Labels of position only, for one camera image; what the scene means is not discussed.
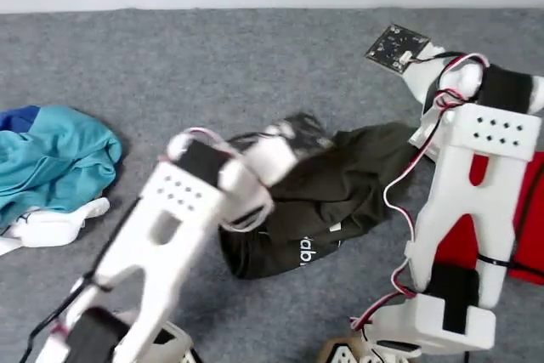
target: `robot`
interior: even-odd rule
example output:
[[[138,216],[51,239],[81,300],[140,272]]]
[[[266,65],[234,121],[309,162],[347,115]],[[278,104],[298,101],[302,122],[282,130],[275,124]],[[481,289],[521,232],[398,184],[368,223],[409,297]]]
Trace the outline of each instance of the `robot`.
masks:
[[[400,74],[423,105],[422,125],[411,138],[420,148],[415,162],[425,154],[436,168],[415,223],[404,209],[388,203],[384,192],[386,204],[406,217],[411,239],[405,262],[392,274],[396,291],[354,319],[352,328],[362,331],[381,362],[384,356],[399,361],[491,349],[496,331],[492,309],[515,244],[514,212],[541,129],[541,119],[531,114],[544,106],[544,78],[504,70],[482,54],[446,52],[396,25],[381,39],[369,54],[383,51],[381,60],[374,60]],[[410,43],[417,47],[406,49]],[[489,158],[478,185],[469,181],[475,155]],[[438,245],[464,214],[474,222],[476,270],[434,262]],[[397,281],[405,266],[414,289]],[[387,306],[398,296],[404,296],[403,303]]]
[[[386,32],[398,38],[403,30],[391,26]],[[405,261],[392,274],[395,291],[352,323],[382,362],[382,356],[397,361],[493,347],[492,309],[514,246],[513,214],[524,170],[541,127],[541,119],[530,113],[544,106],[540,77],[503,70],[482,54],[447,53],[421,37],[412,43],[416,49],[395,46],[386,55],[388,68],[404,78],[424,105],[422,126],[411,140],[419,153],[391,185],[425,154],[435,159],[436,170],[415,223],[404,209],[388,202],[391,185],[384,191],[386,204],[406,217],[411,239]],[[383,51],[381,44],[375,52]],[[376,62],[387,66],[383,59]],[[463,63],[467,64],[454,71]],[[54,320],[58,324],[38,363],[179,363],[180,356],[184,363],[199,362],[189,335],[167,322],[190,266],[218,225],[242,232],[261,224],[273,209],[267,186],[328,146],[330,141],[311,116],[290,117],[230,142],[204,128],[173,138],[91,270],[32,332],[21,362],[33,338]],[[468,180],[475,153],[490,158],[478,186]],[[475,221],[476,270],[436,264],[439,243],[465,213]],[[413,289],[400,283],[406,267]],[[101,306],[104,296],[137,268],[145,272],[140,311],[112,314]],[[388,306],[393,298],[404,302]],[[355,361],[343,352],[347,360],[332,360],[338,350],[329,361]]]
[[[259,226],[273,209],[268,187],[331,144],[308,114],[229,142],[205,128],[175,136],[91,270],[32,331],[21,362],[55,320],[38,363],[199,362],[189,335],[167,321],[190,267],[219,225]],[[112,314],[105,296],[136,269],[145,274],[140,310]]]

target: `circuit board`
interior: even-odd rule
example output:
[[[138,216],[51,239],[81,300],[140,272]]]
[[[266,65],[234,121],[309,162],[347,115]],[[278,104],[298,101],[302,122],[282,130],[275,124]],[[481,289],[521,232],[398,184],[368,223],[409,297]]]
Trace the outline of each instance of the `circuit board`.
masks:
[[[402,75],[430,39],[402,26],[391,25],[372,44],[365,57],[395,74]]]

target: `blue cloth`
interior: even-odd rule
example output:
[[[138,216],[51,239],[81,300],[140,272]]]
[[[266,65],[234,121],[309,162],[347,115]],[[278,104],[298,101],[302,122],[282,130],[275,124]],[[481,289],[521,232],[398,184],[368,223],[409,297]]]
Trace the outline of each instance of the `blue cloth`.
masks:
[[[41,108],[26,133],[0,131],[0,227],[31,206],[73,212],[115,179],[121,155],[110,129],[66,106]]]
[[[0,112],[0,131],[28,132],[40,108],[34,105]]]

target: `dark green cloth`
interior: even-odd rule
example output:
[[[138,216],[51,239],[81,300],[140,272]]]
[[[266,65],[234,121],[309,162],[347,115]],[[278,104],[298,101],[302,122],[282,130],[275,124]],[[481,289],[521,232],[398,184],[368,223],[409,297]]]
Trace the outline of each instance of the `dark green cloth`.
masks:
[[[249,233],[220,231],[227,264],[240,278],[279,274],[336,251],[386,217],[383,189],[408,165],[415,132],[403,123],[338,132],[328,151],[298,164],[270,190],[275,210]],[[404,183],[391,189],[394,199]],[[342,228],[329,231],[341,223]]]

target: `gray carpet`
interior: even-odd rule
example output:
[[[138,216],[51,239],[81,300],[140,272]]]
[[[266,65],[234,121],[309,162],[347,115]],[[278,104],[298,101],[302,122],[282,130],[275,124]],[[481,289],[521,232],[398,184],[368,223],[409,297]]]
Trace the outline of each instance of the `gray carpet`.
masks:
[[[0,361],[18,361],[27,333],[89,266],[180,129],[202,125],[228,136],[301,108],[331,132],[391,120],[416,124],[419,106],[402,81],[363,59],[391,21],[446,47],[544,73],[544,11],[538,10],[0,15],[0,111],[72,105],[108,123],[127,151],[110,192],[114,208],[89,224],[81,240],[0,258]],[[429,163],[416,170],[404,199],[412,212],[424,203],[431,175]],[[406,238],[405,222],[395,215],[319,262],[261,281],[234,279],[212,240],[175,320],[207,362],[312,362],[326,339],[347,331],[348,316],[390,290],[388,273]],[[135,306],[139,284],[120,286],[111,305]],[[542,361],[542,299],[541,288],[508,280],[496,308],[496,347],[473,362]]]

